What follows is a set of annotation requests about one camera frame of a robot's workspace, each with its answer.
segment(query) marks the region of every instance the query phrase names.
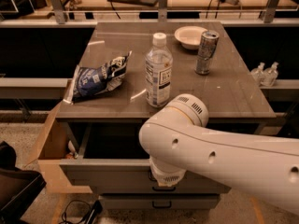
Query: silver can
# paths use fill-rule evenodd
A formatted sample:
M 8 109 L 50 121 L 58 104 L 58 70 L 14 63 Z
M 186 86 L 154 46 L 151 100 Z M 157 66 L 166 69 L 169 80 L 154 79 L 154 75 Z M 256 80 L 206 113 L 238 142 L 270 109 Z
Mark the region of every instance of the silver can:
M 202 33 L 195 72 L 199 75 L 207 75 L 212 57 L 217 47 L 219 34 L 215 31 L 205 31 Z

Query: floor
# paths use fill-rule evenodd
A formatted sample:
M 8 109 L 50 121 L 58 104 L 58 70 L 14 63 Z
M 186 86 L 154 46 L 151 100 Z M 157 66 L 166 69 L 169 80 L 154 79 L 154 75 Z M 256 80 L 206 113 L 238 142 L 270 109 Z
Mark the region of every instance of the floor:
M 47 112 L 33 113 L 23 122 L 19 111 L 0 112 L 0 141 L 5 140 L 15 148 L 19 168 L 38 171 L 35 161 L 27 165 L 26 160 L 46 116 Z M 93 194 L 47 193 L 44 189 L 22 220 L 31 224 L 66 223 L 62 222 L 62 213 L 67 208 L 67 220 L 78 223 L 87 211 L 86 203 L 93 204 L 96 199 Z M 94 223 L 297 224 L 299 216 L 231 189 L 229 193 L 221 195 L 219 204 L 212 210 L 104 210 Z

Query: small white bottle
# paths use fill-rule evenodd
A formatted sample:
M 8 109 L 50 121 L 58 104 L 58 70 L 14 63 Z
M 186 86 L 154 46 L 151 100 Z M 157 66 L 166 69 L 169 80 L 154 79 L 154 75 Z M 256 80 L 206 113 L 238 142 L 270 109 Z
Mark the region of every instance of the small white bottle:
M 166 105 L 170 96 L 173 57 L 166 46 L 166 34 L 156 33 L 152 48 L 146 54 L 147 101 L 151 106 Z
M 263 67 L 264 63 L 260 63 L 260 65 L 257 68 L 254 68 L 251 70 L 251 75 L 255 79 L 256 83 L 260 86 L 264 79 L 264 73 L 263 73 Z
M 265 69 L 263 73 L 264 73 L 264 79 L 262 81 L 262 85 L 273 86 L 274 82 L 278 77 L 278 63 L 274 62 L 271 65 L 271 67 Z

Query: desk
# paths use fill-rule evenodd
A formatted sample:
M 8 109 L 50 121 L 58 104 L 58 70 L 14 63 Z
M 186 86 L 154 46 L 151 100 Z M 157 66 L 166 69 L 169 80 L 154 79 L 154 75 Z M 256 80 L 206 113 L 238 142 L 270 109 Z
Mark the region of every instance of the desk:
M 184 49 L 174 38 L 176 29 L 185 25 L 220 34 L 208 76 L 194 72 L 196 51 Z M 144 92 L 144 56 L 158 31 L 167 34 L 174 56 L 170 99 L 181 93 L 199 97 L 216 124 L 260 124 L 275 117 L 219 22 L 98 23 L 91 42 L 105 40 L 105 50 L 98 52 L 106 54 L 106 61 L 128 50 L 133 54 L 116 90 L 72 105 L 61 103 L 56 119 L 77 147 L 78 158 L 60 165 L 73 185 L 88 185 L 99 194 L 104 208 L 214 208 L 228 187 L 191 172 L 175 187 L 158 187 L 150 175 L 149 156 L 138 144 L 141 125 L 158 111 L 148 105 Z M 91 51 L 86 49 L 82 59 L 94 58 Z
M 268 0 L 241 0 L 241 6 L 232 6 L 221 3 L 219 10 L 262 10 L 265 9 Z M 207 10 L 210 0 L 168 0 L 168 10 Z M 210 9 L 216 9 L 217 0 L 214 0 Z M 117 10 L 156 10 L 156 7 L 138 6 L 113 2 Z M 279 9 L 297 9 L 298 5 L 292 0 L 279 0 Z M 111 4 L 107 0 L 82 0 L 78 10 L 111 10 Z

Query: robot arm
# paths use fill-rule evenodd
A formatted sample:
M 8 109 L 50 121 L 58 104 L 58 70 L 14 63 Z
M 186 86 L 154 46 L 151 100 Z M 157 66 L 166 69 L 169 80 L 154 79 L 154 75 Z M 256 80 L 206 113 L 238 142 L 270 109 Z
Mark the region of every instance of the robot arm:
M 142 126 L 159 184 L 175 185 L 188 170 L 299 215 L 299 140 L 213 131 L 207 119 L 199 99 L 181 94 Z

